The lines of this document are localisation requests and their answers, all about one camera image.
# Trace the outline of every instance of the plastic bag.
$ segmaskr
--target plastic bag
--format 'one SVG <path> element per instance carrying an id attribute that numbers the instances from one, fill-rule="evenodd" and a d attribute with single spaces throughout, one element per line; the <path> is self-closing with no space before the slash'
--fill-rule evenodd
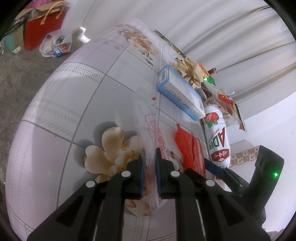
<path id="1" fill-rule="evenodd" d="M 59 29 L 47 34 L 39 47 L 43 57 L 59 57 L 69 53 L 72 45 L 72 33 Z"/>
<path id="2" fill-rule="evenodd" d="M 223 118 L 226 126 L 238 125 L 240 130 L 246 131 L 239 109 L 233 99 L 227 96 L 223 91 L 219 90 L 216 86 L 206 81 L 202 83 L 202 89 L 206 97 L 210 99 L 206 101 L 212 102 L 210 104 L 218 104 L 225 110 Z"/>
<path id="3" fill-rule="evenodd" d="M 177 127 L 175 142 L 183 154 L 184 170 L 191 168 L 206 177 L 204 154 L 200 140 L 192 133 L 183 130 L 179 124 L 177 124 Z"/>
<path id="4" fill-rule="evenodd" d="M 158 109 L 149 103 L 147 99 L 134 95 L 135 103 L 135 123 L 137 135 L 140 137 L 143 148 L 141 157 L 144 162 L 145 171 L 145 187 L 147 188 L 148 198 L 143 198 L 145 202 L 149 202 L 151 215 L 164 205 L 166 200 L 162 200 L 158 196 L 157 182 L 155 173 L 155 152 L 160 147 L 163 158 L 167 158 L 165 142 L 160 135 L 158 129 Z"/>

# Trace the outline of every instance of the beige flower print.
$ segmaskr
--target beige flower print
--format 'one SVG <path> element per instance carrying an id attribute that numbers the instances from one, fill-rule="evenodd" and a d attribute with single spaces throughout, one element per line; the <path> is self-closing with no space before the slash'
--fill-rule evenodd
<path id="1" fill-rule="evenodd" d="M 85 169 L 94 174 L 100 174 L 95 181 L 105 182 L 115 174 L 126 169 L 130 161 L 140 157 L 141 141 L 138 136 L 132 136 L 123 143 L 124 130 L 112 127 L 102 134 L 102 150 L 91 145 L 86 147 L 83 163 Z M 126 208 L 136 216 L 151 215 L 148 202 L 141 200 L 126 200 Z"/>
<path id="2" fill-rule="evenodd" d="M 150 60 L 153 60 L 151 55 L 156 56 L 158 51 L 153 48 L 152 42 L 145 35 L 138 31 L 132 32 L 129 30 L 123 30 L 120 34 L 126 37 L 128 42 L 135 48 L 139 48 L 142 54 L 147 56 L 146 61 L 153 66 L 153 64 L 150 62 Z"/>
<path id="3" fill-rule="evenodd" d="M 184 172 L 183 162 L 181 161 L 181 159 L 173 151 L 167 150 L 167 153 L 170 161 L 174 164 L 175 170 L 179 172 Z"/>

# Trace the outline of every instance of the white screw cap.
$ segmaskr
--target white screw cap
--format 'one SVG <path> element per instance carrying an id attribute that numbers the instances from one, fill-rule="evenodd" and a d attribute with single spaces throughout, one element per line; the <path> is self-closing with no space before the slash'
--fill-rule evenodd
<path id="1" fill-rule="evenodd" d="M 214 181 L 214 180 L 211 180 L 211 179 L 207 180 L 205 183 L 206 183 L 209 187 L 213 187 L 213 186 L 215 186 L 215 181 Z"/>
<path id="2" fill-rule="evenodd" d="M 130 171 L 123 171 L 123 172 L 121 173 L 121 175 L 122 175 L 123 177 L 129 177 L 129 176 L 131 175 L 131 172 L 130 172 Z"/>
<path id="3" fill-rule="evenodd" d="M 86 186 L 87 186 L 88 188 L 92 188 L 92 187 L 95 186 L 95 184 L 96 184 L 95 181 L 88 181 L 88 182 L 86 183 Z"/>
<path id="4" fill-rule="evenodd" d="M 178 171 L 171 171 L 170 174 L 172 175 L 172 177 L 178 177 L 178 176 L 180 176 L 180 173 Z"/>

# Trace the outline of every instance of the white plastic bag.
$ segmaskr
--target white plastic bag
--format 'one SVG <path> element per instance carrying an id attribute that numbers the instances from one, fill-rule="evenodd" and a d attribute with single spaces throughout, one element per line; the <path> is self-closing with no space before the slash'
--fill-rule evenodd
<path id="1" fill-rule="evenodd" d="M 47 34 L 39 47 L 43 57 L 59 57 L 69 53 L 72 45 L 72 33 L 59 29 Z"/>

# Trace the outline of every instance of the blue and white box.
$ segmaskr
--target blue and white box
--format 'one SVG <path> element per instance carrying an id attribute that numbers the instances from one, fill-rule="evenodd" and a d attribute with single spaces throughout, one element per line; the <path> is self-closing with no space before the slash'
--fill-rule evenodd
<path id="1" fill-rule="evenodd" d="M 202 98 L 172 66 L 167 65 L 159 72 L 157 90 L 193 120 L 205 117 Z"/>

